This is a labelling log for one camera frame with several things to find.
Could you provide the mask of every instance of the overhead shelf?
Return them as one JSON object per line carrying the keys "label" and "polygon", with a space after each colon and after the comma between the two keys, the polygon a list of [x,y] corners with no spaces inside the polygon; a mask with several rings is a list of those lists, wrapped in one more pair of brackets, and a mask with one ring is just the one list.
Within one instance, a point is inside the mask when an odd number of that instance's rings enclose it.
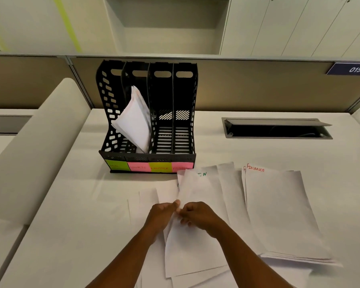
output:
{"label": "overhead shelf", "polygon": [[105,0],[122,53],[219,54],[229,0]]}

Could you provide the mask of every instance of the human hand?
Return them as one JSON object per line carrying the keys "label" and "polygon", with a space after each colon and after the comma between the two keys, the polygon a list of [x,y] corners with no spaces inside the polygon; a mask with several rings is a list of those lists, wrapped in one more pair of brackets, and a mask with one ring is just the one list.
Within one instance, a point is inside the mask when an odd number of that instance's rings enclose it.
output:
{"label": "human hand", "polygon": [[167,227],[172,214],[179,206],[180,200],[175,200],[173,203],[161,203],[152,206],[143,228],[148,230],[149,234],[153,237],[153,242],[156,236]]}
{"label": "human hand", "polygon": [[216,238],[218,231],[226,223],[204,202],[189,202],[183,209],[177,208],[176,212],[182,217],[180,223],[195,225],[204,229],[211,237]]}

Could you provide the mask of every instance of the blue sign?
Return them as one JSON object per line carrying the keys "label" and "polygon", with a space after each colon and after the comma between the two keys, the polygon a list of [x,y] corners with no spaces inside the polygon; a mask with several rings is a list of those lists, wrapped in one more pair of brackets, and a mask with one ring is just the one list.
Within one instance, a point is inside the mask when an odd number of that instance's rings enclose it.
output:
{"label": "blue sign", "polygon": [[360,64],[335,62],[327,72],[327,75],[360,76]]}

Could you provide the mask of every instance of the forearm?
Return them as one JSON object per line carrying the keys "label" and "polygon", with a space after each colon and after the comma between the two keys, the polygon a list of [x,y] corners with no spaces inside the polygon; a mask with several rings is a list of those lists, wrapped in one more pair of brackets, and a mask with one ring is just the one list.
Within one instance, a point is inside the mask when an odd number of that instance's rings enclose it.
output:
{"label": "forearm", "polygon": [[266,265],[225,222],[219,223],[216,239],[239,288],[292,287]]}
{"label": "forearm", "polygon": [[142,228],[87,288],[133,288],[154,235]]}

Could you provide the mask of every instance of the yellow sticky note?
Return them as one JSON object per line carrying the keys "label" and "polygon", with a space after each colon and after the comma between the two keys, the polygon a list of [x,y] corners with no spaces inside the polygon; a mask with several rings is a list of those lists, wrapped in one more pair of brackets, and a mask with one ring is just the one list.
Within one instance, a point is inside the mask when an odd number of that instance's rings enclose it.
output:
{"label": "yellow sticky note", "polygon": [[121,160],[105,160],[111,170],[130,171],[128,163]]}
{"label": "yellow sticky note", "polygon": [[151,162],[149,166],[153,173],[172,173],[172,164],[170,162]]}

